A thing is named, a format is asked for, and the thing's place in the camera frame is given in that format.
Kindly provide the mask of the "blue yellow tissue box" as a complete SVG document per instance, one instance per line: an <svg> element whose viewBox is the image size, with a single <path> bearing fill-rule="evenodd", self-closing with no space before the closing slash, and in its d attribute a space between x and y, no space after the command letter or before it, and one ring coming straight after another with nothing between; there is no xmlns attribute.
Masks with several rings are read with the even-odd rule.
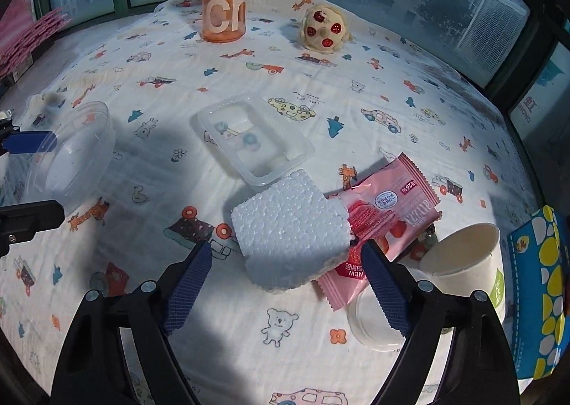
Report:
<svg viewBox="0 0 570 405"><path fill-rule="evenodd" d="M569 347L569 229L551 206L508 235L514 303L511 351L517 377L553 373Z"/></svg>

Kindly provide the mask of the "small clear round lid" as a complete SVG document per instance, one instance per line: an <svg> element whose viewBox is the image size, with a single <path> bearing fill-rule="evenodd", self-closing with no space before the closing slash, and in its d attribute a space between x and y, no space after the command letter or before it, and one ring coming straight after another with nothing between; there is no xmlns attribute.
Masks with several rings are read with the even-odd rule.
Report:
<svg viewBox="0 0 570 405"><path fill-rule="evenodd" d="M370 286L348 304L347 319L352 335L365 347L377 352L399 352L405 337L390 327Z"/></svg>

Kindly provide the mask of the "pink snack wrapper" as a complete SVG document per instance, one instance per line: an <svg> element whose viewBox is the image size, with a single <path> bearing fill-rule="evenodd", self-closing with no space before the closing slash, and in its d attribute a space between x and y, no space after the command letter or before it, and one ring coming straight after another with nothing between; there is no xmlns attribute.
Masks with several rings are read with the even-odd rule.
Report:
<svg viewBox="0 0 570 405"><path fill-rule="evenodd" d="M440 218L440 199L425 175L402 153L358 185L336 196L347 208L351 240L346 260L317 279L334 311L367 285L361 249L371 240L393 261Z"/></svg>

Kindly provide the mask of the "white paper cup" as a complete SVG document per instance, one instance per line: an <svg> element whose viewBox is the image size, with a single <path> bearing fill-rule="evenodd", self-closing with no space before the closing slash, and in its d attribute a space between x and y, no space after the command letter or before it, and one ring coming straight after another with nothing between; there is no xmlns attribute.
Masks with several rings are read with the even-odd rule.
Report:
<svg viewBox="0 0 570 405"><path fill-rule="evenodd" d="M499 320L505 318L505 274L499 229L488 222L462 228L438 242L419 261L419 270L442 293L488 295Z"/></svg>

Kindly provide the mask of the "white styrofoam block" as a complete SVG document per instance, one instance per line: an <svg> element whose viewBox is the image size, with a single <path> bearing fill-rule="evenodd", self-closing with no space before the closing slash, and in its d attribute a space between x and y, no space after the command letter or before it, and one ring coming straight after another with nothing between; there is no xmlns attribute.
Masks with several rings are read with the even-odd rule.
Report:
<svg viewBox="0 0 570 405"><path fill-rule="evenodd" d="M235 207L231 221L247 276L268 292L299 288L348 259L347 208L302 169Z"/></svg>

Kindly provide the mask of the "small clear plastic tray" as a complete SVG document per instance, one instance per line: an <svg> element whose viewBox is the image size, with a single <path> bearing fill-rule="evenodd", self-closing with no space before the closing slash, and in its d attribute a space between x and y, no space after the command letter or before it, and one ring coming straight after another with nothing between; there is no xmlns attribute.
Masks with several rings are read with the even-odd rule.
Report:
<svg viewBox="0 0 570 405"><path fill-rule="evenodd" d="M224 159L255 189L270 186L315 154L313 144L255 93L200 109L197 119Z"/></svg>

